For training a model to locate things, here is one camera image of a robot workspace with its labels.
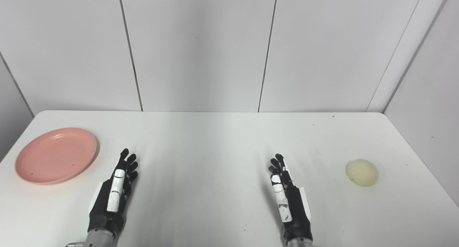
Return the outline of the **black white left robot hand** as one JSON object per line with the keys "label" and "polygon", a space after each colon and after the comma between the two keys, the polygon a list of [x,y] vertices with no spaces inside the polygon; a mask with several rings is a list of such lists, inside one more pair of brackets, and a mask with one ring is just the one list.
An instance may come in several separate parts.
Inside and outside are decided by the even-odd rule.
{"label": "black white left robot hand", "polygon": [[120,153],[119,161],[111,177],[101,185],[93,208],[90,211],[87,231],[103,229],[117,236],[125,225],[125,209],[138,178],[137,156],[127,148]]}

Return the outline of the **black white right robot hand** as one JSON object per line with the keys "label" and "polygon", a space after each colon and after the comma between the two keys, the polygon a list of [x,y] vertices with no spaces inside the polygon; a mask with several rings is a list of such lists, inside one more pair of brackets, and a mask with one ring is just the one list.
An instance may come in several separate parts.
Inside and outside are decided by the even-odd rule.
{"label": "black white right robot hand", "polygon": [[283,224],[285,244],[287,247],[312,247],[310,210],[305,191],[294,184],[282,154],[275,154],[270,163],[270,181]]}

